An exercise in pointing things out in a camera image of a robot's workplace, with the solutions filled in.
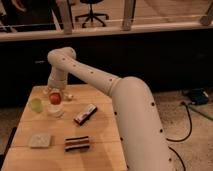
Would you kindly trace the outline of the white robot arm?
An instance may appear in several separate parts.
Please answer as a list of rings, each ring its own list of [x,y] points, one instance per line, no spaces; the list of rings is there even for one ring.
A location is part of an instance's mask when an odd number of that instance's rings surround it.
[[[49,87],[63,90],[72,74],[112,99],[128,171],[175,171],[152,92],[143,80],[83,64],[71,47],[54,49],[47,59],[52,66]]]

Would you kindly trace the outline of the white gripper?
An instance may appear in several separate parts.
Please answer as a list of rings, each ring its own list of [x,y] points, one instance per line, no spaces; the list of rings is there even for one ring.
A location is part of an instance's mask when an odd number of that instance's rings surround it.
[[[54,80],[49,80],[48,84],[48,92],[52,93],[52,92],[62,92],[65,87],[66,84],[63,81],[54,81]]]

